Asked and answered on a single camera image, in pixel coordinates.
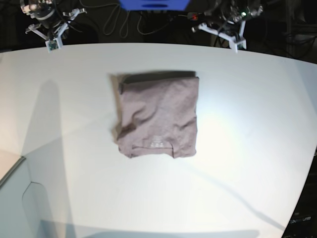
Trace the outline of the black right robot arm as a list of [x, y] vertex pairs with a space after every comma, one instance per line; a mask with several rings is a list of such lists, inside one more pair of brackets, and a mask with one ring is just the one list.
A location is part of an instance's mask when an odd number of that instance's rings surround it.
[[44, 40], [63, 38], [68, 30], [66, 19], [61, 15], [55, 0], [21, 0], [22, 12], [38, 21], [25, 29], [25, 34], [35, 33]]

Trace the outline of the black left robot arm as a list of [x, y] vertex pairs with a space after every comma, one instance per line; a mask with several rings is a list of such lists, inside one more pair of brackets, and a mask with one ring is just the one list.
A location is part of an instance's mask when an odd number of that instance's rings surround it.
[[243, 37], [246, 21], [260, 16], [264, 10], [260, 0], [210, 0], [208, 3], [204, 12], [207, 26], [235, 40]]

